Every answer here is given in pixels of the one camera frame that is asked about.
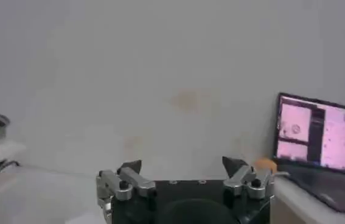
white countertop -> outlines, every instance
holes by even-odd
[[[85,214],[103,220],[94,178],[26,167],[0,178],[0,224],[65,224]]]
[[[345,223],[345,214],[336,212],[285,178],[276,178],[275,196],[306,223]]]

screw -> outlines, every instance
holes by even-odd
[[[128,188],[129,188],[129,183],[128,182],[126,182],[124,180],[119,182],[119,189],[126,190]]]

laptop screen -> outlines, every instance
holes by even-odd
[[[345,171],[345,109],[283,96],[276,158]]]

stain on wall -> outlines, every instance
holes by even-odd
[[[144,149],[144,138],[141,136],[130,136],[124,138],[123,147],[126,160],[141,159],[141,152]]]
[[[170,100],[170,104],[184,113],[195,113],[199,109],[199,98],[195,91],[182,91]]]
[[[180,91],[169,100],[169,104],[185,114],[207,113],[212,117],[221,108],[215,91],[207,88]]]

metal gripper jaw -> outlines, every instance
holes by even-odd
[[[264,199],[274,194],[274,177],[270,169],[258,170],[244,160],[222,157],[229,179],[223,182],[226,191],[238,197],[244,190],[251,199]]]

